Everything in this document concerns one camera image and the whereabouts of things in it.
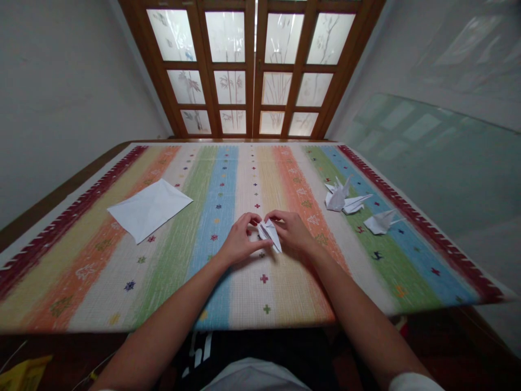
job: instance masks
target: colorful tablecloth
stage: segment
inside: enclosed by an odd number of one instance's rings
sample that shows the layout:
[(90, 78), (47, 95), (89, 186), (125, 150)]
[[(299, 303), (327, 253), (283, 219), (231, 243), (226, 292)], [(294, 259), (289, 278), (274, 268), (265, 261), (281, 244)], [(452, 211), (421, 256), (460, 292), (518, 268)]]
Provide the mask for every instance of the colorful tablecloth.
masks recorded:
[[(324, 183), (349, 175), (350, 196), (373, 197), (350, 216), (326, 210)], [(194, 202), (136, 245), (107, 207), (159, 178)], [(510, 294), (346, 146), (132, 144), (2, 253), (0, 331), (134, 330), (208, 262), (242, 213), (273, 209), (298, 212), (388, 315)], [(406, 220), (387, 235), (365, 228), (364, 220), (390, 209)], [(222, 278), (195, 328), (334, 321), (308, 265), (262, 250)]]

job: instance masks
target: white sleeve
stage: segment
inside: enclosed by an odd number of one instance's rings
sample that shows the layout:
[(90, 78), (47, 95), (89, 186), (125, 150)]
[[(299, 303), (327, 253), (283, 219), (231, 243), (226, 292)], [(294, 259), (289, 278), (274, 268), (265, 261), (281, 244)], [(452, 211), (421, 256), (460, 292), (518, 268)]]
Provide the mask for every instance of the white sleeve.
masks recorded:
[(389, 391), (443, 391), (443, 388), (426, 376), (405, 373), (396, 376), (391, 381)]

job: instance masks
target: forearm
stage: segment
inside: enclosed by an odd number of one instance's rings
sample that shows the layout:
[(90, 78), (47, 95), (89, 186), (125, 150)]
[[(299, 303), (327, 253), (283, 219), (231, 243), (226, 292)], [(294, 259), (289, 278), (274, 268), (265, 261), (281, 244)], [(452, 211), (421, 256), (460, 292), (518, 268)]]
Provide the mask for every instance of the forearm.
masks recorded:
[(227, 267), (219, 254), (212, 258), (127, 339), (92, 390), (150, 389), (181, 347)]
[(307, 254), (315, 267), (335, 313), (358, 354), (382, 389), (405, 372), (430, 374), (387, 317), (321, 247)]

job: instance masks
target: blue stripe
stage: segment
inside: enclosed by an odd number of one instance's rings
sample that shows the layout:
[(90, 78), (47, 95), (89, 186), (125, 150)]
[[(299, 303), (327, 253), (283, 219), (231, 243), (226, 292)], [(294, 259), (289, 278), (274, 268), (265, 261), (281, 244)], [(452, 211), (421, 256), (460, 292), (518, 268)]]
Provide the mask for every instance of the blue stripe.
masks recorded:
[[(351, 174), (353, 175), (351, 178), (351, 186), (354, 187), (359, 195), (364, 196), (366, 192), (373, 194), (373, 196), (365, 202), (365, 206), (369, 208), (373, 215), (395, 208), (380, 197), (371, 182), (359, 174), (354, 165), (346, 159), (345, 155), (337, 147), (324, 146), (321, 148), (335, 167), (346, 178)], [(411, 228), (409, 224), (406, 222), (396, 223), (387, 232), (387, 235), (395, 240), (403, 253), (405, 253), (409, 261), (426, 280), (443, 304), (446, 306), (455, 306), (463, 303), (475, 304), (479, 302), (480, 298), (477, 292), (468, 290), (467, 287), (454, 276), (453, 273), (457, 272), (455, 270), (449, 271), (445, 261), (440, 259), (441, 255), (433, 253), (420, 234)], [(431, 268), (439, 270), (440, 276), (434, 274)], [(457, 301), (456, 297), (460, 297), (462, 301)]]
[[(192, 261), (188, 268), (187, 281), (208, 263), (208, 257), (219, 251), (235, 222), (238, 158), (238, 147), (222, 146), (217, 151), (205, 207), (199, 221)], [(217, 235), (216, 240), (212, 240), (213, 235)], [(208, 312), (208, 317), (203, 321), (198, 320), (196, 322), (194, 326), (196, 330), (224, 330), (229, 328), (230, 283), (231, 277), (227, 272), (217, 284), (206, 304), (205, 309)]]

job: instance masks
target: yellow stripe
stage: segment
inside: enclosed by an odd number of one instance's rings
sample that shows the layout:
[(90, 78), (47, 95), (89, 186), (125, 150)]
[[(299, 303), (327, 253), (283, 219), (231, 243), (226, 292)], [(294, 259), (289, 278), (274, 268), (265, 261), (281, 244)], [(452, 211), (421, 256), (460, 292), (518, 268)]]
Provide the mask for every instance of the yellow stripe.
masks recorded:
[(23, 328), (21, 320), (60, 281), (61, 274), (73, 264), (107, 218), (107, 208), (127, 197), (135, 185), (136, 178), (143, 175), (161, 150), (162, 148), (148, 148), (13, 289), (0, 305), (3, 327), (13, 330)]

